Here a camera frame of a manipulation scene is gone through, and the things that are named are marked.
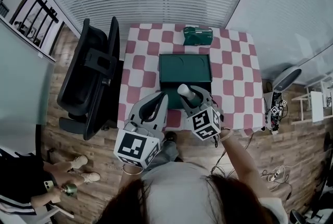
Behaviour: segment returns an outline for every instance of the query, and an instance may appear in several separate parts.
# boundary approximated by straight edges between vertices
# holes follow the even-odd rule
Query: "hand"
[[[60,198],[61,189],[59,187],[53,187],[53,189],[50,191],[50,193],[53,195],[54,198]]]

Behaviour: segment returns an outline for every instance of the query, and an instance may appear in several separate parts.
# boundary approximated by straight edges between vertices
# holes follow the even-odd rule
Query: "white cylinder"
[[[196,94],[194,92],[192,92],[186,84],[182,84],[178,87],[177,89],[177,93],[185,96],[187,99],[189,100],[193,100],[194,97],[196,96]]]

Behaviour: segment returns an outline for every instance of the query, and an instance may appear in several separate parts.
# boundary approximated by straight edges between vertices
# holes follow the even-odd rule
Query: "smartphone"
[[[47,192],[50,192],[54,188],[53,181],[52,180],[44,181],[44,186],[45,186]],[[60,198],[53,199],[53,200],[51,200],[51,202],[54,203],[54,204],[59,203]]]

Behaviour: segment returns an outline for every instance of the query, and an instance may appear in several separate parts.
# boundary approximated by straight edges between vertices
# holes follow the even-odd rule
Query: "wrist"
[[[232,130],[229,128],[222,128],[221,133],[220,133],[221,138],[228,136],[228,134],[231,132],[232,132]]]
[[[220,141],[223,142],[227,139],[229,139],[231,136],[233,135],[233,131],[228,129],[228,128],[225,128],[225,129],[222,129],[221,130],[221,133],[220,133]]]
[[[124,167],[123,167],[123,170],[125,170],[129,174],[138,174],[143,170],[143,168],[139,168],[139,167],[136,167],[136,166],[125,164]]]

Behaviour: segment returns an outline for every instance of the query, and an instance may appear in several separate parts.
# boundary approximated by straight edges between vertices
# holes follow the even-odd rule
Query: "sneaker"
[[[81,177],[84,178],[84,182],[94,182],[100,180],[100,175],[96,172],[92,173],[82,173]]]
[[[82,166],[86,165],[88,163],[88,157],[85,155],[80,155],[74,161],[71,162],[72,168],[79,169]]]
[[[177,143],[177,134],[173,131],[169,131],[164,137],[166,141]]]

